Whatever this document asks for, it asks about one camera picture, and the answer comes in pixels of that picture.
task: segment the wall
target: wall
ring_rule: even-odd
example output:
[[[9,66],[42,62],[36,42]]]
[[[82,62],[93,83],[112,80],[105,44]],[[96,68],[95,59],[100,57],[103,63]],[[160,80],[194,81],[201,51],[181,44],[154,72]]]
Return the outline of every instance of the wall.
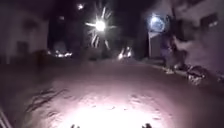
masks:
[[[179,12],[179,18],[188,19],[196,26],[200,25],[200,19],[212,13],[218,14],[218,25],[206,31],[195,33],[195,40],[188,42],[191,46],[185,49],[189,52],[187,63],[201,65],[213,72],[224,72],[224,1],[204,0],[183,12]]]
[[[47,48],[48,21],[21,8],[0,4],[0,53],[16,57],[17,42],[27,42],[29,53]]]

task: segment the illuminated road surface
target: illuminated road surface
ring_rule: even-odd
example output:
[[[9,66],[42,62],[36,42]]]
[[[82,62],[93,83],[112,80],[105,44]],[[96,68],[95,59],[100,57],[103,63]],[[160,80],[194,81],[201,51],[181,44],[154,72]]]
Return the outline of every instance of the illuminated road surface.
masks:
[[[16,128],[224,127],[221,95],[147,64],[88,62],[22,74],[1,78],[0,102]]]

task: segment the bright light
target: bright light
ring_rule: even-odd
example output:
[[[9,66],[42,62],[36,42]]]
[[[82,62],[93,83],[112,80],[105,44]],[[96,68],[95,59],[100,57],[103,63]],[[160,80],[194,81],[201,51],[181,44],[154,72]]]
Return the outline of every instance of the bright light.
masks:
[[[149,21],[150,29],[155,32],[163,32],[165,30],[165,22],[156,15],[153,15]]]
[[[95,27],[97,31],[103,32],[106,29],[106,24],[104,21],[98,20],[96,21]]]
[[[131,51],[129,51],[127,57],[131,57],[131,55]]]
[[[124,58],[123,54],[120,53],[120,54],[118,55],[118,60],[121,60],[121,59],[123,59],[123,58]]]
[[[79,108],[69,112],[58,128],[141,128],[150,123],[153,128],[165,128],[160,121],[152,119],[144,111],[133,109]]]
[[[84,8],[84,5],[83,4],[78,4],[77,8],[78,8],[78,10],[82,10]]]

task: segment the building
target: building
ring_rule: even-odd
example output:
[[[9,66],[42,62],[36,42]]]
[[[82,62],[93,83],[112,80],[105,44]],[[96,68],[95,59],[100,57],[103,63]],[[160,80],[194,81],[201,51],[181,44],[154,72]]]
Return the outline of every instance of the building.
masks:
[[[193,38],[189,41],[176,41],[180,49],[188,51],[187,63],[201,65],[212,72],[224,72],[224,1],[162,0],[162,3],[148,11],[146,17],[154,11],[164,13],[164,10],[168,10],[166,14],[194,26],[194,29],[189,29],[189,26],[182,24],[184,36],[190,34]],[[156,35],[149,32],[149,39],[152,41]]]
[[[48,20],[35,11],[13,3],[0,3],[1,63],[10,63],[47,49]]]

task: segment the road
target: road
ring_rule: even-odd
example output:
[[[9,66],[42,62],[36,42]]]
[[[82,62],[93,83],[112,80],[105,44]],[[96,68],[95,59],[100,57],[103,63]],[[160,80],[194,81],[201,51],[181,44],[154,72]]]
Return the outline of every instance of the road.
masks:
[[[148,64],[103,61],[40,73],[6,71],[0,103],[15,128],[224,127],[222,94]]]

